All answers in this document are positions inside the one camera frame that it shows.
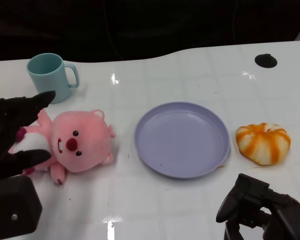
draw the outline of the plush toy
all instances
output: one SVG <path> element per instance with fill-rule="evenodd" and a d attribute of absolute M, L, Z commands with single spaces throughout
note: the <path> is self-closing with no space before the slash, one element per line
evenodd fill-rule
<path fill-rule="evenodd" d="M 101 110 L 67 111 L 51 121 L 43 109 L 38 114 L 38 125 L 21 128 L 12 152 L 44 149 L 51 158 L 35 166 L 37 170 L 49 170 L 52 180 L 63 184 L 66 169 L 77 173 L 97 164 L 108 164 L 114 159 L 111 153 L 113 127 L 107 126 Z"/>

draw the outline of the white table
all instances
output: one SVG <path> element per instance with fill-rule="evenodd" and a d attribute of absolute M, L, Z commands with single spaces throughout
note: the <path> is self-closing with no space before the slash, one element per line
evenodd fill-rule
<path fill-rule="evenodd" d="M 271 54 L 275 68 L 257 66 Z M 0 62 L 0 98 L 36 94 L 28 60 Z M 43 205 L 36 232 L 27 240 L 223 240 L 217 211 L 239 173 L 270 184 L 300 201 L 300 41 L 195 48 L 123 62 L 78 63 L 80 87 L 50 105 L 53 119 L 65 111 L 102 109 L 117 133 L 116 161 L 68 174 L 63 186 L 46 172 L 31 177 Z M 67 72 L 71 81 L 74 76 Z M 192 180 L 160 175 L 137 156 L 133 134 L 141 116 L 159 104 L 187 101 L 217 113 L 231 135 L 225 167 Z M 283 164 L 260 167 L 244 158 L 234 138 L 243 125 L 262 122 L 286 128 L 292 142 Z M 241 228 L 248 240 L 259 228 Z"/>

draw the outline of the plush toy nose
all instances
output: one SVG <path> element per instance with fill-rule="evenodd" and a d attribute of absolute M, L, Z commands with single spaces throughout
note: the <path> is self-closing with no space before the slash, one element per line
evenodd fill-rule
<path fill-rule="evenodd" d="M 66 141 L 65 146 L 69 151 L 75 151 L 78 148 L 77 140 L 70 138 L 68 141 Z"/>

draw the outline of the mug handle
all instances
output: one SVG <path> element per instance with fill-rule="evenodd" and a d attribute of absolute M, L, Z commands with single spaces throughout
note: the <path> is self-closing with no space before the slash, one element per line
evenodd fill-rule
<path fill-rule="evenodd" d="M 73 64 L 70 64 L 70 63 L 65 63 L 64 67 L 65 68 L 71 68 L 73 70 L 74 76 L 75 76 L 76 84 L 69 84 L 69 88 L 74 89 L 74 88 L 79 87 L 80 79 L 79 79 L 79 74 L 78 74 L 78 70 L 77 70 L 76 66 L 73 65 Z"/>

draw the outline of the toy bread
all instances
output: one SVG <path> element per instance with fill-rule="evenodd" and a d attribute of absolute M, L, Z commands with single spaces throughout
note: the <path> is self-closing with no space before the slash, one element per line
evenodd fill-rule
<path fill-rule="evenodd" d="M 260 165 L 281 163 L 291 143 L 286 130 L 268 123 L 239 127 L 235 132 L 235 140 L 240 152 Z"/>

